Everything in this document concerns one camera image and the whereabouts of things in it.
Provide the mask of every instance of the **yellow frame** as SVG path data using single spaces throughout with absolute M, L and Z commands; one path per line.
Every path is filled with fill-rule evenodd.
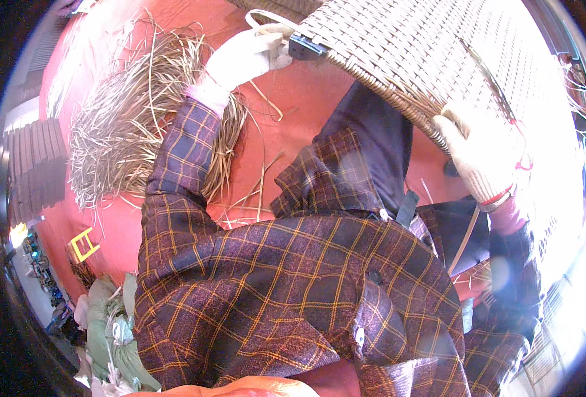
M 70 241 L 70 245 L 72 245 L 72 248 L 74 249 L 75 254 L 77 254 L 77 259 L 79 259 L 79 262 L 83 262 L 84 260 L 86 260 L 88 257 L 90 257 L 90 255 L 92 255 L 93 253 L 95 253 L 99 248 L 101 248 L 100 244 L 92 245 L 92 243 L 90 242 L 90 238 L 88 237 L 88 233 L 90 233 L 92 231 L 92 228 L 89 227 L 87 228 L 84 232 L 82 232 L 81 234 L 79 234 L 78 236 L 76 236 L 75 238 L 73 238 Z M 81 240 L 83 237 L 86 238 L 86 241 L 88 242 L 88 246 L 90 247 L 90 250 L 88 250 L 88 252 L 81 254 L 79 247 L 77 246 L 77 242 L 79 240 Z

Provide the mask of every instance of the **straw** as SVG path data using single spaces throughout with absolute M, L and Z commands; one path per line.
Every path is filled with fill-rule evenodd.
M 149 49 L 146 37 L 120 70 L 114 70 L 111 61 L 105 78 L 91 89 L 73 117 L 69 182 L 82 209 L 97 208 L 122 192 L 144 195 L 147 177 L 171 120 L 184 102 L 186 87 L 203 70 L 203 52 L 211 50 L 204 36 L 189 26 L 165 30 L 147 14 L 149 19 L 136 23 L 151 25 Z M 208 201 L 229 185 L 233 147 L 247 111 L 231 95 L 202 189 Z

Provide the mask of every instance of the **white work glove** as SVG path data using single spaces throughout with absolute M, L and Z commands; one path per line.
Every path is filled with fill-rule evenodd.
M 459 103 L 450 102 L 432 121 L 481 209 L 495 210 L 515 188 L 516 165 L 521 157 L 519 142 L 496 121 L 489 123 Z
M 279 23 L 245 30 L 230 38 L 207 61 L 206 73 L 226 91 L 291 64 L 288 41 Z

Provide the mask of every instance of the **plaid jacket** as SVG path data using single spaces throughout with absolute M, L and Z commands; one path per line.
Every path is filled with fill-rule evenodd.
M 431 248 L 370 219 L 379 197 L 352 131 L 314 142 L 281 173 L 276 219 L 224 231 L 199 194 L 219 123 L 186 99 L 142 209 L 135 337 L 163 389 L 289 377 L 346 358 L 362 396 L 498 393 L 539 316 L 527 227 L 494 240 L 511 280 L 463 335 Z

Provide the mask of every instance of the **red string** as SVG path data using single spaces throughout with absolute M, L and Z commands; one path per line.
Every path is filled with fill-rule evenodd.
M 518 163 L 516 163 L 516 170 L 524 170 L 524 171 L 531 171 L 533 169 L 533 159 L 531 158 L 531 156 L 527 153 L 527 137 L 525 136 L 525 134 L 522 132 L 522 130 L 520 129 L 520 126 L 518 125 L 519 123 L 522 124 L 522 126 L 525 126 L 525 124 L 520 121 L 520 120 L 515 120 L 512 119 L 509 121 L 513 126 L 516 127 L 516 129 L 518 130 L 518 132 L 520 133 L 520 135 L 522 136 L 522 139 L 524 139 L 525 141 L 525 150 L 522 152 L 522 156 L 520 157 L 520 161 Z M 525 167 L 524 165 L 522 165 L 522 159 L 525 157 L 525 155 L 527 155 L 529 157 L 529 167 Z

